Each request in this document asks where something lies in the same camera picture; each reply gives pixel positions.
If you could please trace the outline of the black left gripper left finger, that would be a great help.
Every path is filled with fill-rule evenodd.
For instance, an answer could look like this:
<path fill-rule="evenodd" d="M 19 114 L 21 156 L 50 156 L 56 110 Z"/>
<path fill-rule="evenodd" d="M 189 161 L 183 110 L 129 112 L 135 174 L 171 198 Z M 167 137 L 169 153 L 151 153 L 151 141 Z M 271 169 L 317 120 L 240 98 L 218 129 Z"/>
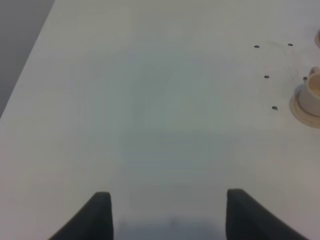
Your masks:
<path fill-rule="evenodd" d="M 112 240 L 114 225 L 109 192 L 97 192 L 52 240 Z"/>

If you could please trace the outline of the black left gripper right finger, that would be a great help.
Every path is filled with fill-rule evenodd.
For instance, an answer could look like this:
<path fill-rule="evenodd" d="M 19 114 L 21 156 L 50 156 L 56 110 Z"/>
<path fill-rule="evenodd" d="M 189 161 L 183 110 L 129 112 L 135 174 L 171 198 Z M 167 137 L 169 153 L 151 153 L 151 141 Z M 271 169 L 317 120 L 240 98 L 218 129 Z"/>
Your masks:
<path fill-rule="evenodd" d="M 228 240 L 305 240 L 242 189 L 227 191 Z"/>

